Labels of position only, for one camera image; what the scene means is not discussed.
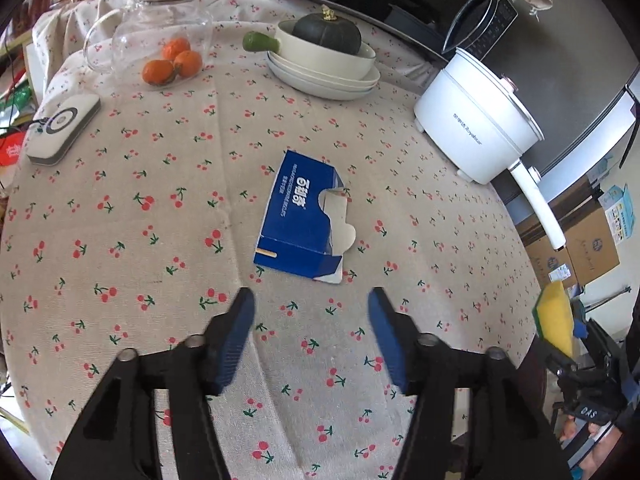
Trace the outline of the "person's right hand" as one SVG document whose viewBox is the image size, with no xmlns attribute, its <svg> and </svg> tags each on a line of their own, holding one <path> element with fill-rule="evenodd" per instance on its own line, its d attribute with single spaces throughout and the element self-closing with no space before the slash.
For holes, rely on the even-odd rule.
<svg viewBox="0 0 640 480">
<path fill-rule="evenodd" d="M 560 433 L 561 442 L 573 439 L 578 434 L 578 422 L 580 420 L 577 421 L 573 416 L 567 417 Z M 604 431 L 600 426 L 590 422 L 586 428 L 589 431 L 590 439 L 595 440 L 596 444 L 575 467 L 572 472 L 575 479 L 590 479 L 605 463 L 605 460 L 611 455 L 618 442 L 624 436 L 616 426 Z"/>
</svg>

